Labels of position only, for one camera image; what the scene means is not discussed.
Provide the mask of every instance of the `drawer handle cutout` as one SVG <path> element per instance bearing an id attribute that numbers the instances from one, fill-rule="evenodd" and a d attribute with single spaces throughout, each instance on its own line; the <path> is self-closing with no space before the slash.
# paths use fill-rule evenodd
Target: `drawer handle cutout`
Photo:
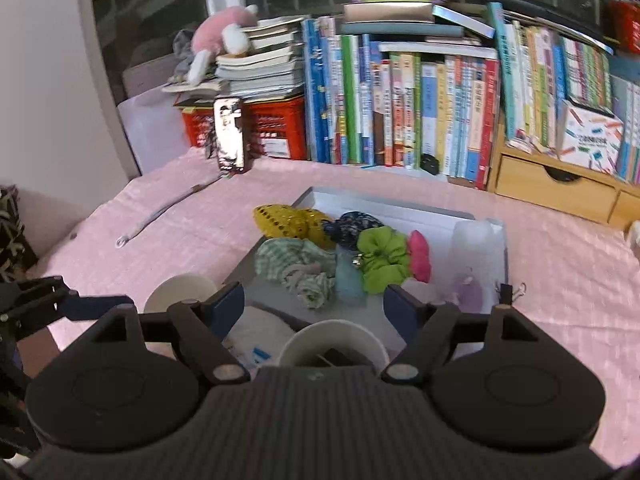
<path id="1" fill-rule="evenodd" d="M 548 176 L 556 182 L 562 182 L 566 184 L 569 182 L 576 182 L 582 178 L 580 175 L 575 175 L 573 173 L 569 173 L 568 171 L 558 170 L 557 168 L 550 168 L 548 166 L 543 166 L 543 168 L 545 168 L 546 174 L 548 174 Z"/>

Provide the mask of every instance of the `wooden drawer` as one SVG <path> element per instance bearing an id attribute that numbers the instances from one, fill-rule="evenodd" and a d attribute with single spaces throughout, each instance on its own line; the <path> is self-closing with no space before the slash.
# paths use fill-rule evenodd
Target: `wooden drawer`
<path id="1" fill-rule="evenodd" d="M 542 164 L 509 156 L 500 162 L 495 192 L 601 223 L 609 219 L 616 200 L 611 186 L 581 176 L 571 182 L 555 180 Z"/>
<path id="2" fill-rule="evenodd" d="M 609 225 L 626 231 L 635 220 L 640 220 L 640 198 L 620 191 L 609 218 Z"/>

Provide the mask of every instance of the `phone screen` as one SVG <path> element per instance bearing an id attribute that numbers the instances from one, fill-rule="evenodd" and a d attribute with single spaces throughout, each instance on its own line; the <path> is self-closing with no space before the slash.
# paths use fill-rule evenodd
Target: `phone screen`
<path id="1" fill-rule="evenodd" d="M 242 99 L 221 97 L 213 103 L 220 170 L 242 172 L 246 163 L 242 133 Z"/>

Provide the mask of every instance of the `ribbed black surface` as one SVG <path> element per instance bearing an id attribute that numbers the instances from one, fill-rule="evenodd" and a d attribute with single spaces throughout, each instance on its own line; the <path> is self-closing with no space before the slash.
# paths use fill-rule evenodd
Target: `ribbed black surface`
<path id="1" fill-rule="evenodd" d="M 251 384 L 212 390 L 186 426 L 151 446 L 111 455 L 49 447 L 24 467 L 35 480 L 591 480 L 607 471 L 587 446 L 515 455 L 469 442 L 420 390 L 366 368 L 265 368 Z"/>

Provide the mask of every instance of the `pink plush toy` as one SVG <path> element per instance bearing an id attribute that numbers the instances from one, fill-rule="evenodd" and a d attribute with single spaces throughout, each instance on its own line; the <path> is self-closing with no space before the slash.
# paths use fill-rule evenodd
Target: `pink plush toy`
<path id="1" fill-rule="evenodd" d="M 209 16 L 196 30 L 191 40 L 191 50 L 195 58 L 187 76 L 189 84 L 196 86 L 202 82 L 212 57 L 225 52 L 240 56 L 249 50 L 251 44 L 241 27 L 258 24 L 258 7 L 227 7 Z"/>
<path id="2" fill-rule="evenodd" d="M 429 283 L 431 279 L 431 262 L 429 261 L 429 244 L 422 233 L 412 231 L 406 243 L 411 255 L 409 268 L 419 282 Z"/>

